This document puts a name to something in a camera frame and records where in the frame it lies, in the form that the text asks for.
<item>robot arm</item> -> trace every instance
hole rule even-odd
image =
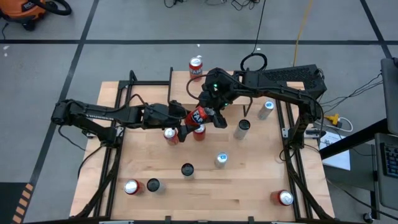
[[[284,75],[289,79],[296,74],[301,75],[296,78],[301,82],[305,81],[303,77],[310,76],[310,83],[314,87],[309,90],[296,90],[288,87]],[[323,78],[317,73],[315,65],[267,71],[235,71],[232,76],[220,68],[214,68],[205,76],[206,80],[202,85],[203,91],[198,98],[193,97],[199,100],[199,106],[212,110],[214,113],[200,123],[182,126],[181,120],[191,114],[180,103],[171,101],[168,106],[159,103],[148,105],[139,95],[133,95],[131,99],[135,96],[139,97],[142,105],[124,105],[118,109],[65,100],[56,104],[51,120],[55,124],[74,125],[85,133],[94,134],[109,147],[119,143],[117,130],[104,128],[89,118],[115,120],[122,127],[132,129],[177,128],[178,138],[184,142],[187,134],[194,131],[200,124],[213,123],[216,128],[227,127],[227,122],[220,110],[233,104],[233,101],[239,96],[251,98],[268,96],[298,106],[300,111],[298,120],[295,126],[289,129],[288,145],[303,147],[303,134],[308,124],[321,118],[321,108],[317,107],[318,102],[315,98],[318,98],[326,90],[326,87]],[[188,90],[190,82],[191,80],[187,83],[188,94],[190,94]]]
[[[232,76],[220,68],[214,68],[206,75],[206,81],[202,85],[203,91],[198,98],[199,105],[213,108],[216,116],[213,119],[215,126],[225,128],[226,120],[220,110],[232,104],[239,96],[268,96],[295,104],[298,106],[299,115],[295,126],[287,133],[288,146],[303,148],[303,134],[308,124],[321,119],[323,114],[316,101],[326,90],[320,74],[315,65],[267,71],[235,71]],[[286,80],[289,79],[304,82],[309,90],[297,90],[287,86]]]

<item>gray concrete floor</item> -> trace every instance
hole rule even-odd
[[[93,2],[68,0],[73,14],[49,14],[26,32],[18,24],[5,30],[14,40],[80,40]],[[385,40],[398,40],[395,0],[367,0]],[[304,0],[268,0],[262,20],[261,40],[294,40],[307,7]],[[255,39],[261,4],[253,10],[235,9],[228,2],[207,6],[203,1],[179,3],[172,9],[162,1],[99,0],[87,40],[197,40]],[[377,40],[359,0],[314,1],[303,40]],[[186,70],[187,60],[202,55],[204,69],[239,69],[252,44],[85,44],[75,69],[71,62],[77,44],[0,44],[0,182],[29,182],[42,147],[50,115],[69,72],[74,74],[67,98],[96,103],[101,82],[125,80],[133,69],[140,80],[166,80],[169,67]],[[268,57],[268,68],[292,66],[294,45],[258,45]],[[398,55],[398,46],[388,46]],[[349,95],[380,71],[385,55],[379,45],[301,45],[297,65],[315,63],[325,73],[328,91],[323,101]],[[248,65],[260,66],[252,59]],[[354,132],[385,118],[382,86],[352,98],[335,108],[351,120]],[[67,136],[84,146],[76,128],[64,128]],[[76,187],[77,168],[83,152],[54,134],[25,222],[67,218]],[[346,187],[369,203],[366,191]],[[368,209],[330,186],[336,216],[361,222]],[[397,212],[385,211],[398,215]],[[392,223],[382,217],[381,223]]]

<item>black vacuum hose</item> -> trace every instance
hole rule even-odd
[[[72,9],[70,8],[69,4],[65,0],[53,0],[53,1],[56,1],[59,4],[63,5],[65,7],[65,10],[54,9],[53,7],[48,6],[45,3],[44,4],[41,3],[40,0],[29,0],[29,2],[35,4],[36,6],[39,6],[48,12],[52,12],[52,13],[60,15],[60,16],[68,16],[72,13]]]

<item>silver soda can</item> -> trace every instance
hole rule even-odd
[[[264,120],[268,117],[268,115],[272,112],[273,109],[274,109],[274,102],[267,101],[261,107],[259,113],[257,114],[257,117],[261,120]]]
[[[167,143],[171,146],[174,146],[180,142],[178,140],[177,131],[172,128],[167,128],[166,130],[164,130],[163,137],[166,139]]]
[[[246,119],[242,119],[234,132],[234,138],[238,140],[242,140],[246,133],[249,131],[250,122]]]
[[[274,205],[289,206],[293,203],[293,195],[288,190],[278,190],[271,193],[271,201]]]
[[[228,160],[228,156],[225,152],[220,152],[216,159],[214,160],[214,164],[217,168],[221,169],[224,168],[226,161]]]
[[[150,192],[162,194],[165,192],[166,187],[158,179],[152,178],[152,179],[148,180],[147,189]]]
[[[143,193],[145,186],[138,180],[129,180],[124,185],[125,193],[129,195],[139,195]]]
[[[193,179],[193,165],[189,164],[189,163],[182,165],[181,173],[186,180],[192,180]]]

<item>shop vacuum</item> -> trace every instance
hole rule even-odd
[[[53,1],[45,0],[0,0],[0,18],[8,22],[22,24],[25,30],[35,29],[35,22],[43,19],[45,13],[51,12],[60,16],[67,16],[72,9],[65,0],[54,0],[65,9],[59,10],[58,5]]]

